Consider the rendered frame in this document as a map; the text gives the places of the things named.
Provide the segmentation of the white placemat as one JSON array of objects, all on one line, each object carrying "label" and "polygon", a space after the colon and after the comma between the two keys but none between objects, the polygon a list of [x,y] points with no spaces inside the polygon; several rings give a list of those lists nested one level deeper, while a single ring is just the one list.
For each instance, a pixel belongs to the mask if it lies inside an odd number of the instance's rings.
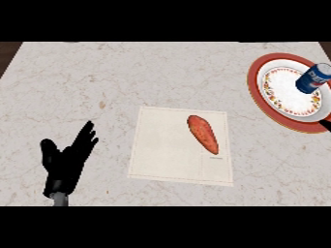
[{"label": "white placemat", "polygon": [[[212,126],[218,153],[192,134],[187,119],[202,117]],[[181,108],[142,107],[128,177],[206,185],[233,185],[227,113]]]}]

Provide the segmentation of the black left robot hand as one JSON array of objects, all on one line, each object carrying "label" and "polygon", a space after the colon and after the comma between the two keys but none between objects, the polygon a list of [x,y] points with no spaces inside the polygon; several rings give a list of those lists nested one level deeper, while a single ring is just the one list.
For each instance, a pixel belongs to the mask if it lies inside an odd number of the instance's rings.
[{"label": "black left robot hand", "polygon": [[43,167],[47,170],[47,180],[43,195],[50,198],[55,193],[69,195],[74,192],[84,163],[99,142],[94,123],[88,121],[81,128],[72,145],[60,150],[50,139],[40,142]]}]

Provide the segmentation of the blue soda can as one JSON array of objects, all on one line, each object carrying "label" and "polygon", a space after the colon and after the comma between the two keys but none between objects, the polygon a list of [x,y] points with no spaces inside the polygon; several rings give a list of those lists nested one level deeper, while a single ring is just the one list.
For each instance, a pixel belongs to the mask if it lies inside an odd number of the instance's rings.
[{"label": "blue soda can", "polygon": [[311,94],[331,79],[331,66],[327,63],[314,64],[296,80],[298,89]]}]

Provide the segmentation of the red-rimmed white plate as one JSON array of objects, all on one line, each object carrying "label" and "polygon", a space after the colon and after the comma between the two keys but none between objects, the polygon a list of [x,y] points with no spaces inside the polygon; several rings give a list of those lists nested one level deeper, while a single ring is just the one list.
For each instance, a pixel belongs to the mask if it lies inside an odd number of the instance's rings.
[{"label": "red-rimmed white plate", "polygon": [[248,85],[267,116],[286,128],[318,134],[326,131],[318,121],[331,121],[331,79],[310,94],[296,87],[296,80],[312,65],[299,55],[270,53],[252,63]]}]

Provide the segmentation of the orange sweet potato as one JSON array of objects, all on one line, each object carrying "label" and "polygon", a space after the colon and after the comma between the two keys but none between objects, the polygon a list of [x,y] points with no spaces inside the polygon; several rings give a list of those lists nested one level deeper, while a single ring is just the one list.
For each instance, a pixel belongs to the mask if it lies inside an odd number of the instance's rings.
[{"label": "orange sweet potato", "polygon": [[190,115],[187,118],[187,125],[190,132],[206,148],[206,150],[217,155],[218,154],[218,142],[214,134],[212,125],[208,120],[202,118],[199,115]]}]

